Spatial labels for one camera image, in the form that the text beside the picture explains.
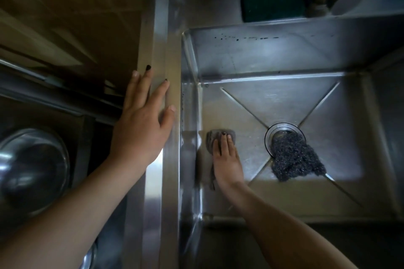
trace forearm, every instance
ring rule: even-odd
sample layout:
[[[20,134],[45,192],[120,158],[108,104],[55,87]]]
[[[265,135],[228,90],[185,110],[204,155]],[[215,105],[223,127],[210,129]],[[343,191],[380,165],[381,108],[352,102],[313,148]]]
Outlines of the forearm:
[[[107,159],[83,183],[21,228],[0,250],[1,268],[72,268],[139,179],[138,170]]]
[[[266,204],[244,184],[224,190],[273,268],[356,268],[338,249],[293,216]]]

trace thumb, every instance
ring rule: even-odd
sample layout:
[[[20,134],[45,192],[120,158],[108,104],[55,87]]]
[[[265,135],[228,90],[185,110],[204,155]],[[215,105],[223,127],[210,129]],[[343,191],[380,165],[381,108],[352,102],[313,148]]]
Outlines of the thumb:
[[[171,129],[173,128],[176,110],[177,109],[175,108],[175,106],[171,105],[164,111],[160,127],[163,130],[163,134],[166,140],[168,139]]]

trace person's right arm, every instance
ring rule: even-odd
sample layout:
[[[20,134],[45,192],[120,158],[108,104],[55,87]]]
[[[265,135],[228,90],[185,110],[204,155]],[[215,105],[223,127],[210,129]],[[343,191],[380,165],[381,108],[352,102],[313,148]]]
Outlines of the person's right arm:
[[[230,135],[213,144],[215,176],[220,189],[245,219],[272,268],[356,269],[335,246],[282,210],[265,203],[244,182],[243,169]]]

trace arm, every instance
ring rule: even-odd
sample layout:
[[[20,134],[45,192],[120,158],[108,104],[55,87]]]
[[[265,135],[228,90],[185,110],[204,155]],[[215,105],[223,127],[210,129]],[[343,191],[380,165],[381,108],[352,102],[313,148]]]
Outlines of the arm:
[[[163,82],[148,96],[153,71],[133,73],[107,160],[81,185],[22,227],[0,249],[0,268],[76,269],[105,222],[169,137],[174,107],[158,121]]]
[[[221,152],[215,140],[213,162],[220,189],[245,219],[272,268],[356,268],[316,231],[254,194],[244,183],[243,169],[230,135],[222,135]]]

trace drain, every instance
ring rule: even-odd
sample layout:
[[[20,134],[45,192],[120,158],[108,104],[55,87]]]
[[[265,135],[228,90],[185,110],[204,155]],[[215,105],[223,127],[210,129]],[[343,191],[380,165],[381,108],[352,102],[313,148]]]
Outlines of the drain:
[[[296,127],[294,124],[276,123],[273,126],[271,126],[265,134],[265,148],[267,149],[268,153],[272,157],[275,157],[275,154],[272,151],[272,139],[274,138],[274,135],[280,131],[295,132],[295,133],[299,134],[303,138],[304,141],[306,141],[306,138],[305,138],[303,132],[298,127]]]

